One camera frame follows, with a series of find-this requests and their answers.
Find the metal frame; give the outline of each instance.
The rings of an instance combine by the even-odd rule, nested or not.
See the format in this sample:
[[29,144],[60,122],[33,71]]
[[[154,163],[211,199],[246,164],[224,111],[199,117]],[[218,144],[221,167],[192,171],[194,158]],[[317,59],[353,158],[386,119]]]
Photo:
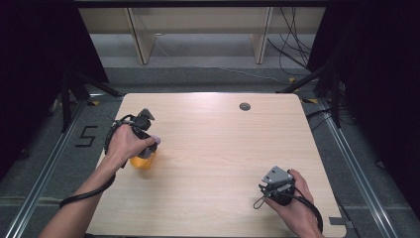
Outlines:
[[53,171],[59,161],[59,157],[71,135],[74,125],[77,122],[77,119],[80,113],[83,111],[86,102],[78,102],[73,113],[73,120],[68,125],[67,129],[61,133],[59,136],[52,153],[50,154],[46,164],[43,167],[40,175],[37,178],[34,186],[32,187],[30,193],[25,199],[21,209],[19,210],[18,214],[16,215],[15,219],[12,221],[9,230],[7,232],[6,237],[21,237],[28,222],[37,207],[38,200],[40,199],[43,191],[45,190],[50,177],[53,174]]
[[[324,98],[320,98],[318,99],[318,101],[322,110],[328,109],[327,101]],[[340,151],[344,156],[344,159],[350,169],[350,172],[352,173],[356,184],[358,185],[359,190],[361,191],[362,197],[367,203],[367,207],[370,210],[371,215],[374,221],[376,222],[380,233],[383,237],[400,237],[398,231],[392,225],[389,215],[386,213],[385,209],[380,203],[380,200],[378,199],[373,188],[371,187],[368,178],[362,170],[362,167],[359,165],[355,154],[353,154],[353,151],[350,148],[350,145],[347,142],[342,130],[335,126],[334,121],[327,114],[325,115],[325,119],[327,120],[327,125],[330,128],[330,131],[333,134],[334,139],[336,140],[337,145],[339,146]]]

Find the wooden table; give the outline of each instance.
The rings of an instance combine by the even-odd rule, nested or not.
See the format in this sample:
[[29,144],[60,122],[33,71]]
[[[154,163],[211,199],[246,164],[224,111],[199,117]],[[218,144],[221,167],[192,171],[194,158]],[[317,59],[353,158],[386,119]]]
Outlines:
[[[240,108],[246,102],[249,111]],[[293,236],[267,205],[253,209],[262,177],[300,171],[324,219],[344,226],[299,99],[294,94],[128,94],[117,114],[149,108],[161,144],[149,171],[127,164],[102,196],[89,233],[126,236]]]

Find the finger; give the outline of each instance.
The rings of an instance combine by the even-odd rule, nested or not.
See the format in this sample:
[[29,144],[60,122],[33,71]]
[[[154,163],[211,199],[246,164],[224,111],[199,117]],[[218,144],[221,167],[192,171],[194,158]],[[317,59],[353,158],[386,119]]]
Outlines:
[[150,137],[144,139],[143,141],[146,142],[147,146],[151,146],[157,141],[157,139],[153,136],[150,136]]
[[294,177],[295,186],[302,192],[302,195],[304,195],[309,201],[311,201],[313,203],[314,199],[312,197],[311,192],[309,191],[309,187],[308,187],[308,184],[306,182],[306,179],[300,174],[299,171],[290,170],[289,173]]
[[269,207],[271,207],[276,212],[280,212],[280,210],[283,208],[280,204],[275,202],[274,200],[266,197],[263,202],[265,202]]

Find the handheld controller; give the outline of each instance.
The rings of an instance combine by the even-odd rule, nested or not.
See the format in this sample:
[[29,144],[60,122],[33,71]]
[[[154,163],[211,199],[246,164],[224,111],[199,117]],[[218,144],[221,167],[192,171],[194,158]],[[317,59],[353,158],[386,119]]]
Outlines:
[[269,197],[280,205],[288,205],[294,194],[294,178],[288,172],[274,166],[262,178],[266,185],[259,184],[264,197]]
[[[108,152],[109,143],[111,142],[111,138],[118,127],[123,124],[129,124],[132,127],[134,134],[139,139],[144,140],[150,137],[146,131],[152,126],[151,120],[155,120],[155,117],[148,108],[145,108],[137,116],[127,115],[121,120],[115,121],[105,140],[105,154]],[[136,169],[149,170],[151,168],[152,155],[158,149],[158,144],[160,144],[160,138],[156,136],[154,136],[154,138],[156,142],[153,145],[146,147],[136,157],[130,159],[130,164]]]

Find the cable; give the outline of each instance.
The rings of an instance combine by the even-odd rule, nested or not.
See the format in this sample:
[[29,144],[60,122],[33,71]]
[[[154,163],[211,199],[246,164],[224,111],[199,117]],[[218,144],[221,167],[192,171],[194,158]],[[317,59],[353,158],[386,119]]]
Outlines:
[[239,70],[233,70],[233,69],[227,69],[227,68],[224,68],[224,67],[206,67],[206,66],[197,66],[197,65],[181,65],[181,64],[178,64],[178,63],[176,63],[176,62],[174,62],[173,60],[172,60],[172,57],[168,54],[168,53],[166,53],[159,45],[158,45],[158,42],[155,42],[155,45],[160,49],[160,51],[162,52],[162,53],[164,53],[169,59],[170,59],[170,61],[174,64],[174,65],[176,65],[176,66],[179,66],[179,67],[197,67],[197,68],[217,68],[217,69],[221,69],[221,70],[225,70],[225,71],[228,71],[228,72],[235,72],[235,73],[242,73],[242,74],[245,74],[245,75],[248,75],[248,76],[252,76],[252,77],[256,77],[256,78],[262,78],[262,79],[271,79],[271,80],[274,80],[274,81],[277,81],[277,82],[280,82],[280,83],[283,83],[283,84],[290,84],[289,82],[285,82],[285,81],[282,81],[282,80],[280,80],[280,79],[277,79],[277,78],[274,78],[274,77],[266,77],[266,76],[259,76],[259,75],[255,75],[255,74],[251,74],[251,73],[248,73],[248,72],[244,72],[244,71],[239,71]]
[[309,113],[308,115],[306,115],[306,120],[308,120],[308,122],[309,122],[312,119],[312,117],[314,117],[314,116],[316,116],[320,113],[329,112],[329,111],[331,111],[331,108],[327,108],[327,109],[324,109],[324,110],[319,110],[319,111],[316,111],[316,112]]
[[282,53],[283,55],[287,56],[289,59],[293,60],[294,62],[296,62],[297,64],[299,64],[301,67],[306,67],[305,64],[301,63],[300,61],[298,61],[297,59],[293,58],[291,55],[287,54],[286,52],[282,51],[281,49],[279,49],[277,46],[275,46],[271,40],[269,38],[266,39],[278,52]]
[[322,123],[324,123],[325,121],[327,121],[330,118],[331,118],[331,116],[328,116],[327,118],[322,120],[318,125],[316,125],[314,128],[311,129],[311,132],[315,131]]
[[[305,44],[303,44],[300,40],[299,40],[299,38],[297,37],[297,30],[296,30],[296,21],[295,21],[295,16],[296,16],[296,8],[295,7],[292,7],[292,22],[291,22],[291,24],[289,24],[289,21],[287,20],[287,18],[285,17],[285,14],[284,14],[284,12],[283,12],[283,9],[280,7],[280,11],[281,11],[281,14],[282,14],[282,16],[283,16],[283,19],[284,19],[284,21],[285,21],[285,23],[286,23],[286,25],[287,25],[287,28],[288,28],[288,34],[287,34],[287,38],[286,39],[284,39],[283,37],[282,37],[282,35],[280,35],[280,37],[281,37],[281,39],[284,41],[284,45],[283,45],[283,47],[285,46],[285,45],[288,45],[289,47],[291,47],[292,49],[294,49],[294,50],[296,50],[296,51],[299,51],[299,53],[300,53],[300,55],[301,55],[301,57],[302,57],[302,60],[304,61],[304,63],[305,64],[307,64],[307,61],[308,61],[308,57],[307,57],[307,55],[306,54],[309,54],[309,53],[307,53],[307,52],[305,52],[305,51],[303,51],[303,49],[302,49],[302,47],[301,47],[301,45],[303,46],[303,47],[305,47],[306,49],[308,49],[308,50],[311,50],[309,47],[307,47]],[[296,48],[294,48],[294,47],[292,47],[287,41],[288,41],[288,38],[290,37],[290,35],[294,38],[294,40],[295,40],[295,42],[296,42],[296,44],[297,44],[297,47],[298,47],[298,49],[296,49]]]
[[83,194],[79,194],[79,195],[75,195],[75,196],[71,196],[68,197],[66,199],[64,199],[62,202],[59,203],[59,208],[63,208],[64,206],[79,201],[79,200],[83,200],[92,196],[95,196],[101,192],[103,192],[104,190],[108,189],[108,187],[110,187],[112,185],[112,183],[114,183],[115,180],[115,175],[111,176],[111,178],[109,178],[109,180],[103,184],[102,186],[100,186],[99,188],[83,193]]

